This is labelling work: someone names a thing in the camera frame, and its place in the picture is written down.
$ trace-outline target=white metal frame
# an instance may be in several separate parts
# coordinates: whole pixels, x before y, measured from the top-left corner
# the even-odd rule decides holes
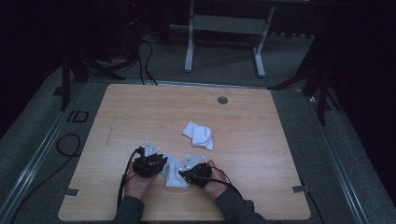
[[[189,24],[189,45],[187,46],[186,63],[184,70],[190,72],[192,70],[192,58],[194,53],[193,32],[194,30],[207,30],[218,32],[231,32],[240,34],[260,35],[260,43],[253,48],[254,59],[259,77],[264,77],[264,66],[262,64],[262,46],[271,19],[274,15],[275,7],[270,7],[266,20],[218,17],[207,15],[194,15],[194,0],[190,0],[190,24]]]

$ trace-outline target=person's arm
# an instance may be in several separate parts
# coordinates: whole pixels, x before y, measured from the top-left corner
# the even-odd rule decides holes
[[[152,178],[143,178],[134,172],[132,169],[133,165],[134,163],[132,162],[125,178],[127,182],[124,186],[124,196],[113,220],[117,224],[140,223],[145,208],[143,198],[148,194],[149,187],[157,177],[155,175]]]
[[[216,167],[213,161],[208,161],[207,164],[211,167]],[[211,178],[227,182],[225,175],[214,168],[212,168]],[[254,212],[253,201],[242,199],[236,192],[229,189],[226,185],[209,181],[206,186],[204,186],[204,192],[215,201],[228,224],[267,223],[264,217]]]

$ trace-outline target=table top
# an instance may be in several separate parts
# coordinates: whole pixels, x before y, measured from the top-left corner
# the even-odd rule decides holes
[[[220,96],[228,103],[218,102]],[[182,134],[189,121],[213,131],[213,151]],[[307,219],[310,211],[272,95],[267,90],[193,86],[109,85],[65,196],[61,220],[111,220],[132,152],[149,140],[181,161],[204,155],[225,171],[266,219]],[[167,188],[159,175],[142,220],[223,220],[203,191]]]

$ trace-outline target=person's left hand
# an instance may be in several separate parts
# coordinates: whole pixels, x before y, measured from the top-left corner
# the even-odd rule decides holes
[[[124,196],[132,196],[139,200],[143,200],[143,198],[148,194],[149,187],[151,186],[152,182],[154,182],[154,179],[157,178],[157,175],[152,178],[143,178],[140,175],[136,175],[132,168],[133,165],[134,163],[131,162],[128,174],[125,178],[125,181],[129,181],[124,186]]]

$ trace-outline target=dark sleeve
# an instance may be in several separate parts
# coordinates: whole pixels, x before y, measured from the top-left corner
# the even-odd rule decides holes
[[[145,205],[141,200],[130,196],[124,196],[117,210],[116,217],[114,218],[114,223],[138,224],[140,223],[144,209]]]
[[[226,189],[215,200],[228,224],[262,224],[267,221],[254,212],[253,201],[243,200],[232,189]]]

